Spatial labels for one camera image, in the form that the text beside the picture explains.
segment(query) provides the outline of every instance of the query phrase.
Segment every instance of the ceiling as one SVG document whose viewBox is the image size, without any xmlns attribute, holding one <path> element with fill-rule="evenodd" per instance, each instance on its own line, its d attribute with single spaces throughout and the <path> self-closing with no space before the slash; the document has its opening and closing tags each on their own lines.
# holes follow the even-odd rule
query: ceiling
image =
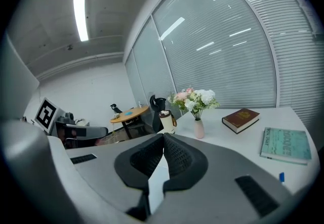
<svg viewBox="0 0 324 224">
<path fill-rule="evenodd" d="M 121 60 L 123 37 L 137 6 L 138 0 L 86 0 L 89 41 L 80 42 L 73 0 L 22 0 L 8 34 L 36 77 L 97 55 Z"/>
</svg>

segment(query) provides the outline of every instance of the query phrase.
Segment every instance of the book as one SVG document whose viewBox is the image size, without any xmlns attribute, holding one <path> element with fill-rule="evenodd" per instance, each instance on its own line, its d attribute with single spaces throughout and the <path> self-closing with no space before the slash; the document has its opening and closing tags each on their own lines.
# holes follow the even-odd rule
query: book
<svg viewBox="0 0 324 224">
<path fill-rule="evenodd" d="M 307 165 L 311 153 L 306 132 L 265 128 L 261 157 L 288 163 Z"/>
<path fill-rule="evenodd" d="M 242 108 L 237 112 L 223 117 L 222 123 L 238 134 L 258 121 L 259 117 L 260 113 Z"/>
</svg>

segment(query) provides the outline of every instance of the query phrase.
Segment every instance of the white flower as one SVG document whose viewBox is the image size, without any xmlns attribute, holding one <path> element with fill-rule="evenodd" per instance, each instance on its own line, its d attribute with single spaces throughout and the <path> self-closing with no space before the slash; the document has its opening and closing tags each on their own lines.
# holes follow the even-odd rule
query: white flower
<svg viewBox="0 0 324 224">
<path fill-rule="evenodd" d="M 186 108 L 188 108 L 188 111 L 191 112 L 194 108 L 194 106 L 196 105 L 196 103 L 194 101 L 191 101 L 189 99 L 186 99 L 185 100 L 185 103 L 184 103 L 184 106 Z"/>
<path fill-rule="evenodd" d="M 201 101 L 208 105 L 214 98 L 215 98 L 215 92 L 212 90 L 195 90 L 194 91 L 197 95 L 200 95 Z"/>
<path fill-rule="evenodd" d="M 196 100 L 196 98 L 197 98 L 196 93 L 195 92 L 191 92 L 190 98 L 193 99 L 193 100 Z"/>
</svg>

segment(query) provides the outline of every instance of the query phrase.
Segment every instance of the cup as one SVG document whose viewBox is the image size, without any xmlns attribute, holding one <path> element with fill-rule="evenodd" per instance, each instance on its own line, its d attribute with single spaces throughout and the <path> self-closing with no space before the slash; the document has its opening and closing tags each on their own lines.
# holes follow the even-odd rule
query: cup
<svg viewBox="0 0 324 224">
<path fill-rule="evenodd" d="M 164 132 L 174 133 L 174 121 L 170 110 L 163 110 L 158 113 L 158 116 L 163 124 Z"/>
</svg>

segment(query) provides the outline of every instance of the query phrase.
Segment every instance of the black slot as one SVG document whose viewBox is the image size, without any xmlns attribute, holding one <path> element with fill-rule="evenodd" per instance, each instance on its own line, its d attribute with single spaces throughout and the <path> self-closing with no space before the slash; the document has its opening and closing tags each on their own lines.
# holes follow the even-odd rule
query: black slot
<svg viewBox="0 0 324 224">
<path fill-rule="evenodd" d="M 279 204 L 249 175 L 235 181 L 261 217 L 278 208 Z"/>
<path fill-rule="evenodd" d="M 80 157 L 73 157 L 70 158 L 72 163 L 75 164 L 79 164 L 79 163 L 83 163 L 92 159 L 97 158 L 94 154 L 89 154 L 89 155 L 85 155 L 85 156 L 80 156 Z"/>
</svg>

